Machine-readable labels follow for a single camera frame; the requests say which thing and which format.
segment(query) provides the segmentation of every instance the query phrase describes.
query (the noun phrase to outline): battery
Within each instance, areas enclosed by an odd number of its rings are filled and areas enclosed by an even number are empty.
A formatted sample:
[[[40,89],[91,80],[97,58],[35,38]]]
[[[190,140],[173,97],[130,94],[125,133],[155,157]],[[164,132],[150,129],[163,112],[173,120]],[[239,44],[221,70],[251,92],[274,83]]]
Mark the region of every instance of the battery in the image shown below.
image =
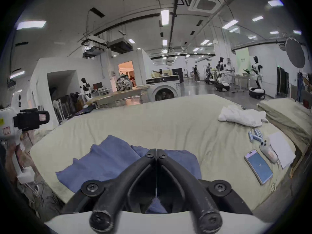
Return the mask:
[[[258,129],[255,129],[255,135],[259,136],[260,137],[260,134],[259,134],[259,130]]]
[[[259,137],[261,137],[261,138],[263,138],[263,136],[262,136],[262,134],[261,134],[261,132],[260,132],[260,130],[259,129],[257,129],[258,130],[258,133],[259,133]]]
[[[250,142],[253,142],[253,137],[251,131],[248,132],[249,140]]]
[[[252,137],[257,141],[260,141],[260,142],[262,141],[262,138],[257,135],[252,135]]]

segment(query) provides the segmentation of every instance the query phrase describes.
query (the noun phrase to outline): phone case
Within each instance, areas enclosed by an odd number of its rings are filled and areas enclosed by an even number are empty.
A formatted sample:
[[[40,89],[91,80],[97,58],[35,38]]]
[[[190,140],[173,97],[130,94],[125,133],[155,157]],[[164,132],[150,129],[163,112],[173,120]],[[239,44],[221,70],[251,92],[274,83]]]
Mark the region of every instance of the phone case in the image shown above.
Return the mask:
[[[247,153],[244,159],[247,161],[261,185],[273,177],[271,168],[256,150]]]

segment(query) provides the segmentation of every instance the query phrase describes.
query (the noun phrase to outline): beige bed sheet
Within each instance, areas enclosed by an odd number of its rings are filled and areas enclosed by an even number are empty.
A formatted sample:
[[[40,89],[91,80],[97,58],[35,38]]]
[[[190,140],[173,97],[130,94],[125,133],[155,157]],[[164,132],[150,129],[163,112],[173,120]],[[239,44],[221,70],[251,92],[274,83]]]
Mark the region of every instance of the beige bed sheet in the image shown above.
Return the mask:
[[[260,110],[271,123],[280,128],[304,154],[312,137],[312,117],[309,110],[291,98],[262,100]]]
[[[228,181],[253,210],[287,169],[270,163],[260,152],[259,142],[249,141],[249,127],[218,121],[222,107],[230,104],[234,103],[217,95],[200,95],[93,111],[54,129],[33,146],[31,156],[47,184],[66,203],[74,193],[58,181],[55,172],[86,155],[92,144],[100,144],[108,135],[150,149],[188,150],[196,155],[203,179]],[[260,130],[264,135],[280,131],[271,123],[263,123]],[[295,152],[294,144],[284,137]],[[243,158],[252,149],[273,171],[265,185],[259,184]]]

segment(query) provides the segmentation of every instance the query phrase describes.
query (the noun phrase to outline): computer monitor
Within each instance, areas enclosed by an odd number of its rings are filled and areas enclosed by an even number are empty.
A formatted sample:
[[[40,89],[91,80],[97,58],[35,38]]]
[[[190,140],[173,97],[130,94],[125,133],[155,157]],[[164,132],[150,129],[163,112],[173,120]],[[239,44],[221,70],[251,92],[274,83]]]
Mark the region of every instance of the computer monitor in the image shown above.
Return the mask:
[[[99,88],[103,88],[103,85],[102,85],[101,82],[96,83],[96,84],[93,84],[93,89],[94,89],[94,90],[99,89]]]

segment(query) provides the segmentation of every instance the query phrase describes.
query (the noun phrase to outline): floor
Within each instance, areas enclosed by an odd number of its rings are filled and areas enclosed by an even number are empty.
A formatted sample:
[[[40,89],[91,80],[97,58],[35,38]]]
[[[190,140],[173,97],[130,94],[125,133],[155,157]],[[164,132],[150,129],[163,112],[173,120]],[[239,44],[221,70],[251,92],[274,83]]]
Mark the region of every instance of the floor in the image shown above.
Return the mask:
[[[259,100],[251,98],[248,92],[236,91],[236,88],[231,87],[230,91],[218,92],[213,85],[207,85],[204,81],[195,82],[193,80],[186,80],[181,84],[182,96],[195,96],[203,94],[216,94],[225,99],[233,101],[237,104],[244,105],[247,109],[256,109],[256,104]],[[139,104],[139,98],[132,98],[116,103],[115,106]],[[306,157],[295,172],[293,178],[285,176],[276,191],[272,193],[266,201],[259,205],[253,214],[265,222],[274,222],[286,209],[286,207],[294,199],[296,193],[300,190],[301,183],[305,180],[306,166],[311,165],[311,162],[306,162]],[[41,219],[46,221],[53,216],[58,215],[62,205],[58,202],[48,188],[43,192],[44,203],[40,207]]]

